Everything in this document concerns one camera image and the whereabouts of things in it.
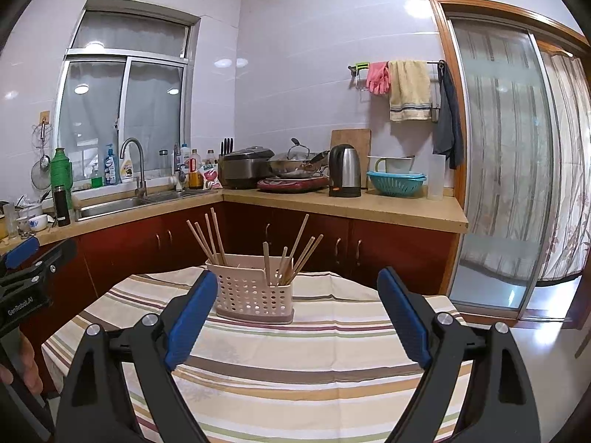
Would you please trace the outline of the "person's left hand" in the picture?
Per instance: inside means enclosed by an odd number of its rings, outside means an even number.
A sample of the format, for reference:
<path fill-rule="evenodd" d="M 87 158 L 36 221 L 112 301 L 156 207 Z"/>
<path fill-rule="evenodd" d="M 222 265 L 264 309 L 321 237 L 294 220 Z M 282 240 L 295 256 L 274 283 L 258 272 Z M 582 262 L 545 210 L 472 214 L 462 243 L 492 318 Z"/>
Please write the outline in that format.
<path fill-rule="evenodd" d="M 19 375 L 30 392 L 34 396 L 40 396 L 43 391 L 43 382 L 35 361 L 33 346 L 24 334 L 20 334 L 19 357 L 22 364 L 22 369 L 18 371 Z"/>

